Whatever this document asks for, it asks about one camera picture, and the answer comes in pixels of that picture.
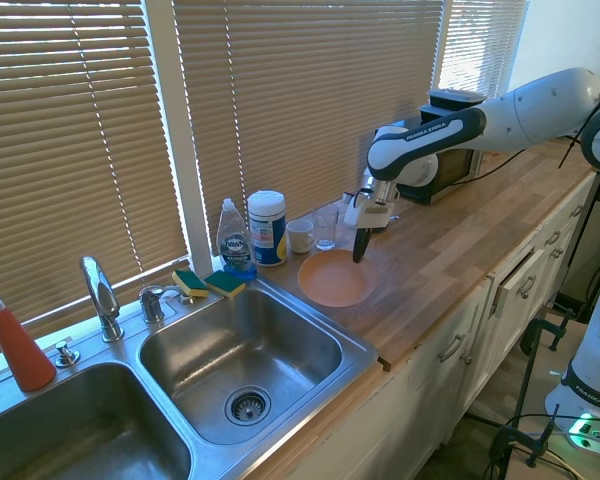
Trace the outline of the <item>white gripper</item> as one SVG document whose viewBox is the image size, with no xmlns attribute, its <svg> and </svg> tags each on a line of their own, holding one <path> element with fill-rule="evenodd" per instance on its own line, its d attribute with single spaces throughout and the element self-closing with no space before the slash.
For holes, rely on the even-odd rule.
<svg viewBox="0 0 600 480">
<path fill-rule="evenodd" d="M 372 198 L 354 198 L 350 201 L 344 223 L 358 229 L 352 250 L 352 259 L 355 263 L 360 263 L 364 258 L 373 229 L 383 229 L 388 226 L 393 210 L 393 202 L 379 204 Z"/>
</svg>

